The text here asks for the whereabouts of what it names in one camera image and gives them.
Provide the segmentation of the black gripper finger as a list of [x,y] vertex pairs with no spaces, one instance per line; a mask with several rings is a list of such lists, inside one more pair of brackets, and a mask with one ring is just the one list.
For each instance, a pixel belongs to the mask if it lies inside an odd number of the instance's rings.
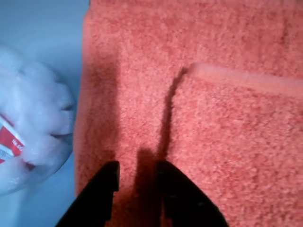
[[157,184],[173,227],[227,227],[219,208],[172,163],[157,162]]
[[120,164],[106,162],[87,183],[58,227],[104,227],[111,219],[114,193],[119,191]]

